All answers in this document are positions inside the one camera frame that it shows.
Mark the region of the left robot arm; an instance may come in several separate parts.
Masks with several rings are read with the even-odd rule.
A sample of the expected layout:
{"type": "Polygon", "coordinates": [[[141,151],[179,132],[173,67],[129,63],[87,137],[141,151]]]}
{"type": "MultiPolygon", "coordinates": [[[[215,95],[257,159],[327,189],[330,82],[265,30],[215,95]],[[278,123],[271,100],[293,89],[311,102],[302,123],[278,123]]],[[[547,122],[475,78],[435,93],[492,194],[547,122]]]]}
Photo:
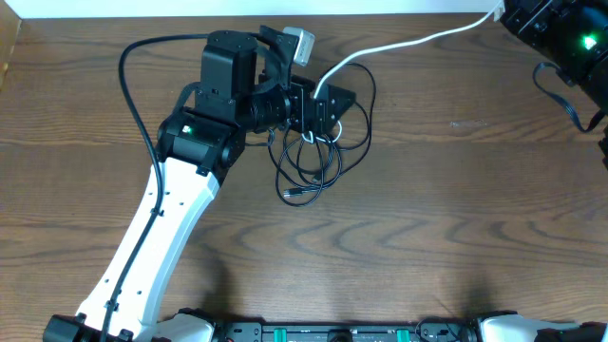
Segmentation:
{"type": "Polygon", "coordinates": [[[194,310],[160,320],[169,279],[193,228],[217,196],[248,133],[288,129],[329,136],[356,96],[296,76],[314,44],[301,28],[218,30],[204,37],[198,81],[186,85],[156,139],[140,206],[91,294],[73,316],[54,315],[46,341],[211,341],[194,310]]]}

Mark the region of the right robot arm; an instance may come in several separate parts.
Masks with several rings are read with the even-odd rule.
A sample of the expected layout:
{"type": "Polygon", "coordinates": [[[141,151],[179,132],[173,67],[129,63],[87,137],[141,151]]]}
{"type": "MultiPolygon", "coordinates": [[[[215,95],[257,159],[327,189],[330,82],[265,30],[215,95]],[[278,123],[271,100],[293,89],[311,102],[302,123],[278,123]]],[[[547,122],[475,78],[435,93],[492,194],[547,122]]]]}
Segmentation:
{"type": "MultiPolygon", "coordinates": [[[[573,126],[587,134],[607,119],[607,2],[605,0],[507,0],[490,12],[512,35],[546,57],[535,66],[535,87],[559,105],[573,126]],[[598,107],[589,123],[561,95],[538,82],[546,69],[577,86],[598,107]]],[[[459,331],[460,341],[602,342],[605,322],[551,322],[510,312],[478,316],[459,331]]]]}

